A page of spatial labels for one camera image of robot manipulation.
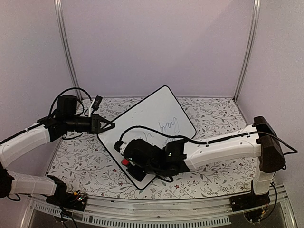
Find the red whiteboard eraser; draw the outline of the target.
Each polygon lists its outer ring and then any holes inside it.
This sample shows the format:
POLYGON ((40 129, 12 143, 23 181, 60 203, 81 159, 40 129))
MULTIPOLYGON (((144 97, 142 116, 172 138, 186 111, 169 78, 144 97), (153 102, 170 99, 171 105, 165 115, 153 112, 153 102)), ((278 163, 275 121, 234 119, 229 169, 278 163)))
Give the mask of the red whiteboard eraser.
POLYGON ((123 159, 122 161, 121 161, 121 164, 123 165, 123 166, 129 166, 129 164, 130 164, 130 162, 128 161, 128 160, 126 160, 126 159, 123 159))

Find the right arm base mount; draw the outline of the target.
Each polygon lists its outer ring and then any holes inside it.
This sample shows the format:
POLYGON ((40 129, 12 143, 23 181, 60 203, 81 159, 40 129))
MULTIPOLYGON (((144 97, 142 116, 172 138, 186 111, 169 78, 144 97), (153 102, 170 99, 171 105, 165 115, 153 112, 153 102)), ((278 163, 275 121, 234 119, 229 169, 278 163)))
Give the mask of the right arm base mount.
POLYGON ((266 205, 270 202, 269 192, 256 195, 253 191, 247 194, 232 196, 229 198, 233 212, 251 209, 266 205))

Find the white whiteboard with black frame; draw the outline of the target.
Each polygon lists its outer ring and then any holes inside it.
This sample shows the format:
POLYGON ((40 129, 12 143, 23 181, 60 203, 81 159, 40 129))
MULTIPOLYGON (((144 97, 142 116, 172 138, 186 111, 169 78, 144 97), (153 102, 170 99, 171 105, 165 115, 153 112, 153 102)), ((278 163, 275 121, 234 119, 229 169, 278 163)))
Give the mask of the white whiteboard with black frame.
POLYGON ((121 137, 124 142, 123 147, 131 140, 141 138, 162 148, 170 139, 145 130, 143 127, 167 135, 183 135, 188 138, 193 138, 196 135, 196 129, 190 118, 186 115, 171 89, 166 85, 119 115, 113 120, 113 123, 115 127, 100 133, 98 139, 131 183, 139 190, 145 189, 156 177, 147 174, 142 181, 137 181, 127 172, 127 168, 121 164, 124 157, 114 148, 114 144, 121 137), (142 128, 132 129, 122 136, 122 133, 132 126, 141 126, 142 128))

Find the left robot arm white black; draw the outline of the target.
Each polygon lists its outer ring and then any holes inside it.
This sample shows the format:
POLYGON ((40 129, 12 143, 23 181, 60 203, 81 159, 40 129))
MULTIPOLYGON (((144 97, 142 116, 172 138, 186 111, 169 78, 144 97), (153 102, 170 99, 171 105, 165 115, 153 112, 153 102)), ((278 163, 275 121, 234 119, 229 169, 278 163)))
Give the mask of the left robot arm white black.
POLYGON ((53 101, 46 117, 30 127, 0 142, 0 196, 14 194, 41 194, 50 197, 60 206, 67 206, 71 197, 67 185, 54 176, 32 176, 15 173, 8 167, 18 158, 42 145, 51 143, 68 132, 100 134, 115 128, 115 123, 95 114, 102 97, 91 99, 89 108, 78 114, 82 101, 75 95, 67 95, 68 88, 53 101))

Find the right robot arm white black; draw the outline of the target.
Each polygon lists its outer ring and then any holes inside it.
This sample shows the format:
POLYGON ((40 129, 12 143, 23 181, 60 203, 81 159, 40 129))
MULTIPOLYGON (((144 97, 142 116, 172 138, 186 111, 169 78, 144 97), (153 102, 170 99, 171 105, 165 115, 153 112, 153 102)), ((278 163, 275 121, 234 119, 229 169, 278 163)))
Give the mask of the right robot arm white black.
POLYGON ((163 148, 143 139, 125 143, 122 138, 114 144, 127 164, 127 172, 142 181, 145 175, 168 177, 191 172, 198 167, 214 162, 252 157, 258 159, 258 167, 251 184, 251 193, 246 195, 249 207, 256 207, 269 192, 274 174, 286 168, 285 153, 281 146, 298 151, 277 137, 275 131, 262 117, 254 117, 252 125, 221 137, 194 140, 186 136, 170 136, 172 141, 163 148))

